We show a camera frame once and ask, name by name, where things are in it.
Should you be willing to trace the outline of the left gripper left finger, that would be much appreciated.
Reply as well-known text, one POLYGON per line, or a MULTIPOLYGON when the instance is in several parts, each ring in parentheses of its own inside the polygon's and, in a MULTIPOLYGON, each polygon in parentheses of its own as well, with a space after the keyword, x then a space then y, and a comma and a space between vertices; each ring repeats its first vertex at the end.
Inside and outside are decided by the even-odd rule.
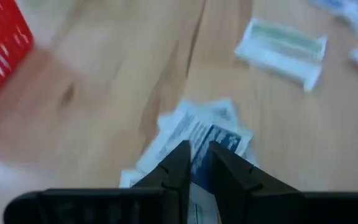
POLYGON ((191 146, 182 141, 134 187, 154 187, 170 190, 188 190, 190 187, 191 146))

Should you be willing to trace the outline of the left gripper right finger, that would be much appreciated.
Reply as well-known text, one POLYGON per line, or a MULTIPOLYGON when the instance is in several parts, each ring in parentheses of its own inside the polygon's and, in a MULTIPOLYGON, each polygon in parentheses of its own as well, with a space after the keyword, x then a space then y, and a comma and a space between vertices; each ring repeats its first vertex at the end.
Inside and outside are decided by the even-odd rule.
POLYGON ((299 190, 276 179, 216 141, 209 144, 210 182, 214 194, 296 194, 299 190))

